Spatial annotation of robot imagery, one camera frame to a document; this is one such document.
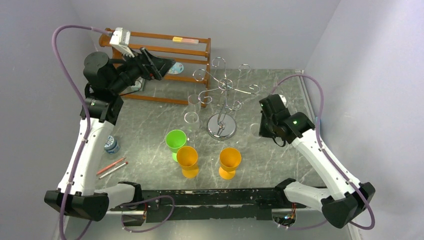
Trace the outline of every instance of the marble table top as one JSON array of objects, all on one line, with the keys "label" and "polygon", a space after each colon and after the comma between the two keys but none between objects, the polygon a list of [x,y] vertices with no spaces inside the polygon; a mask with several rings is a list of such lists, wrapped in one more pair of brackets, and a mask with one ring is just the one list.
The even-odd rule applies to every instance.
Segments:
[{"label": "marble table top", "polygon": [[[309,162],[291,145],[279,147],[270,138],[260,139],[255,145],[246,147],[245,129],[252,123],[260,123],[261,107],[259,100],[266,97],[273,86],[284,77],[294,74],[294,70],[252,69],[240,80],[237,69],[227,70],[228,78],[234,80],[234,86],[248,91],[250,84],[260,87],[258,94],[245,94],[231,90],[229,102],[242,102],[239,111],[230,115],[237,123],[235,135],[224,141],[209,136],[206,122],[210,116],[219,112],[218,104],[221,91],[211,92],[212,102],[199,111],[202,128],[196,138],[199,173],[195,178],[187,179],[181,168],[172,159],[171,151],[165,143],[166,134],[174,129],[184,130],[184,114],[188,106],[135,99],[124,99],[124,105],[117,124],[112,132],[121,149],[116,154],[104,152],[99,168],[103,168],[121,157],[129,164],[113,174],[96,182],[96,188],[102,189],[116,185],[120,181],[141,184],[143,190],[204,190],[227,188],[266,188],[274,187],[287,178],[314,187],[324,186],[323,181]],[[212,70],[212,75],[220,79],[222,70]],[[211,81],[210,88],[216,88],[217,82]],[[198,94],[204,85],[177,81],[149,81],[140,94],[155,97],[187,99]],[[287,107],[293,114],[303,112],[311,119],[308,98],[298,77],[291,78],[279,86],[275,93],[284,95]],[[219,154],[227,147],[236,148],[242,155],[236,175],[231,180],[220,177]]]}]

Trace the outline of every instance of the wall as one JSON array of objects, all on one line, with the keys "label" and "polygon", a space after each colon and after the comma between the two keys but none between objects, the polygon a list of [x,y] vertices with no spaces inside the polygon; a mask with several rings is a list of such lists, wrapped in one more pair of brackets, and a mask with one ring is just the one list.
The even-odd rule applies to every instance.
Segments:
[{"label": "wall", "polygon": [[340,0],[72,2],[85,25],[211,38],[230,68],[304,69]]},{"label": "wall", "polygon": [[[53,31],[81,24],[64,0],[0,2],[0,239],[51,239],[58,214],[44,203],[69,163],[81,105],[51,47]],[[80,87],[95,51],[83,30],[65,30],[59,52]]]},{"label": "wall", "polygon": [[423,12],[421,0],[342,0],[305,70],[324,90],[324,140],[376,188],[365,240],[424,239]]}]

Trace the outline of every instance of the pencil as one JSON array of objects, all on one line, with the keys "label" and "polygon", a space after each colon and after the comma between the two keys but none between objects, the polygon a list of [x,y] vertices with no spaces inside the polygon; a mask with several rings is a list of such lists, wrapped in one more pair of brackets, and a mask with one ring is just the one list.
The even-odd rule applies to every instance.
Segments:
[{"label": "pencil", "polygon": [[121,161],[125,160],[126,158],[127,158],[127,157],[122,157],[122,158],[121,158],[121,159],[119,159],[118,161],[116,161],[116,162],[114,162],[114,163],[110,164],[109,166],[107,166],[107,167],[105,167],[105,168],[103,168],[103,169],[99,170],[99,171],[97,172],[97,174],[96,174],[96,175],[99,175],[99,174],[102,174],[102,173],[106,172],[107,170],[111,169],[113,166],[115,166],[115,165],[116,165],[116,164],[118,164],[119,162],[121,162]]},{"label": "pencil", "polygon": [[125,167],[127,164],[128,164],[127,161],[124,162],[124,163],[122,163],[121,165],[119,165],[119,166],[115,167],[114,169],[112,169],[112,170],[106,172],[105,174],[101,175],[98,179],[102,179],[102,178],[104,178],[106,176],[109,176],[111,173],[115,172],[118,169],[121,169],[121,168]]}]

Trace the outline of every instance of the blue container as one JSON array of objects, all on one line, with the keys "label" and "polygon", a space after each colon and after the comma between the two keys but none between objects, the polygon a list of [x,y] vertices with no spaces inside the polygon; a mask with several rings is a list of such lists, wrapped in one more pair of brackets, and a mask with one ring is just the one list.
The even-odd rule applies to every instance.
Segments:
[{"label": "blue container", "polygon": [[106,144],[104,145],[104,150],[108,154],[116,154],[121,147],[118,144],[118,141],[113,136],[108,136]]}]

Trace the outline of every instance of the white pen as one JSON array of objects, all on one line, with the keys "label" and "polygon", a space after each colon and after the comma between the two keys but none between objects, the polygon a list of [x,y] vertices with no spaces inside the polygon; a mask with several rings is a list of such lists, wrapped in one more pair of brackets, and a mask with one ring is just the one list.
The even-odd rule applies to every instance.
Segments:
[{"label": "white pen", "polygon": [[123,168],[123,167],[124,167],[125,165],[127,165],[127,164],[128,164],[128,162],[127,162],[127,161],[126,161],[126,162],[124,162],[124,163],[122,163],[121,165],[119,165],[119,166],[115,167],[114,169],[112,169],[112,170],[110,170],[110,171],[106,172],[105,174],[101,175],[98,179],[102,179],[102,178],[104,178],[104,177],[106,177],[106,176],[110,175],[111,173],[115,172],[116,170]]}]

